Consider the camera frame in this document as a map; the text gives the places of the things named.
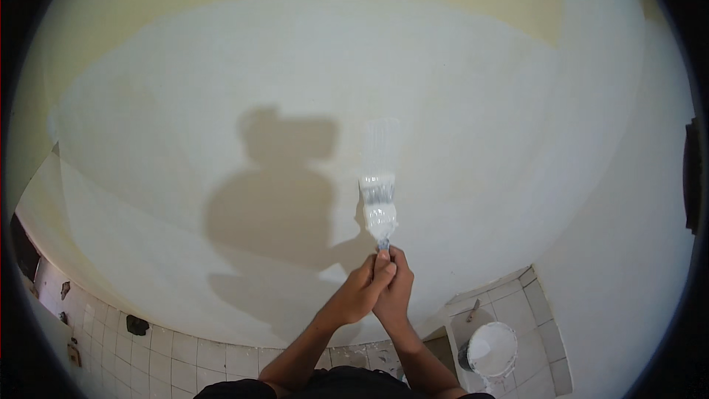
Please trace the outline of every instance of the wall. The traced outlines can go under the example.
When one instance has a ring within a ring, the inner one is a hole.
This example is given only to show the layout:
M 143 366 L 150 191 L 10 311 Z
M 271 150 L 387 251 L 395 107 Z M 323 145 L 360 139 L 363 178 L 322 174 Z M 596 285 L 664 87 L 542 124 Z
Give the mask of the wall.
M 606 174 L 535 262 L 559 325 L 574 398 L 619 398 L 654 353 L 687 277 L 682 156 L 693 117 L 681 55 L 647 21 L 637 104 Z
M 18 214 L 107 302 L 282 347 L 374 245 L 362 125 L 396 117 L 393 240 L 425 333 L 583 206 L 633 111 L 644 31 L 643 0 L 55 0 L 11 138 L 18 161 L 48 147 L 14 182 L 59 153 Z M 383 338 L 369 316 L 331 343 Z

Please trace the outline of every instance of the person's right hand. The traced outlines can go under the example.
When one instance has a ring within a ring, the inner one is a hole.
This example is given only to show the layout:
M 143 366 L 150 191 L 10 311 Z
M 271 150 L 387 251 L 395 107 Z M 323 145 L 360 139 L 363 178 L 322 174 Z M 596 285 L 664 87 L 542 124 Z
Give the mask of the person's right hand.
M 374 272 L 376 273 L 378 269 L 385 267 L 389 262 L 396 264 L 396 274 L 389 285 L 379 293 L 379 299 L 372 309 L 387 332 L 408 324 L 406 311 L 413 285 L 413 273 L 408 267 L 406 256 L 395 246 L 390 246 L 388 252 L 385 249 L 379 250 L 374 262 Z

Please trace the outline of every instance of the person's left hand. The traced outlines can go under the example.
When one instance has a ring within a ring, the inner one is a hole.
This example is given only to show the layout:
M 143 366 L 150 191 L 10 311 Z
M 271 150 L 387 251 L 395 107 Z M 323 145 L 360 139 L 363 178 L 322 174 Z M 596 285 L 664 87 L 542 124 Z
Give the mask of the person's left hand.
M 371 311 L 379 293 L 396 274 L 394 263 L 377 266 L 377 272 L 374 272 L 376 258 L 377 254 L 368 256 L 362 266 L 350 273 L 345 283 L 315 316 L 316 321 L 324 327 L 336 329 L 356 323 Z

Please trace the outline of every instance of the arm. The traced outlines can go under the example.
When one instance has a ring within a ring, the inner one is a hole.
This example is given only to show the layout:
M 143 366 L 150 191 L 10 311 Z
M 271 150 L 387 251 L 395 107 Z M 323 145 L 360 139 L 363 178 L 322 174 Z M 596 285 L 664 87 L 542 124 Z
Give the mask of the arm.
M 372 254 L 352 271 L 305 331 L 263 369 L 259 380 L 270 385 L 278 398 L 306 386 L 332 334 L 342 325 L 356 323 L 367 315 L 379 293 L 391 282 L 396 266 L 384 262 L 375 272 L 374 258 Z
M 400 249 L 391 246 L 389 254 L 391 262 L 396 264 L 396 275 L 379 295 L 374 314 L 394 342 L 394 349 L 411 389 L 436 399 L 453 399 L 467 394 L 453 373 L 433 356 L 413 330 L 406 316 L 413 273 Z M 375 271 L 383 268 L 388 260 L 386 251 L 380 252 Z

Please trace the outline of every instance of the floor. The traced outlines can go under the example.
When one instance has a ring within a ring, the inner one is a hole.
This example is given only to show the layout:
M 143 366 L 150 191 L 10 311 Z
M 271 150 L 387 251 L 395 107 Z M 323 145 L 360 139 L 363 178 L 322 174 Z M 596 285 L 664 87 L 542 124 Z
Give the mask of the floor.
M 467 322 L 477 300 L 479 308 Z M 502 322 L 515 330 L 518 353 L 513 372 L 507 378 L 490 379 L 496 398 L 554 399 L 572 392 L 566 352 L 534 269 L 504 283 L 458 295 L 446 309 L 456 354 L 483 324 Z M 455 363 L 464 387 L 471 392 L 486 390 L 478 374 L 463 371 Z
M 212 383 L 257 377 L 282 352 L 204 340 L 153 325 L 145 336 L 136 336 L 127 331 L 124 312 L 74 283 L 61 300 L 65 281 L 58 269 L 40 261 L 35 277 L 39 300 L 56 315 L 66 313 L 82 357 L 75 380 L 90 398 L 189 399 Z M 448 339 L 440 339 L 426 344 L 454 370 Z M 316 368 L 340 365 L 402 375 L 391 341 L 326 349 Z

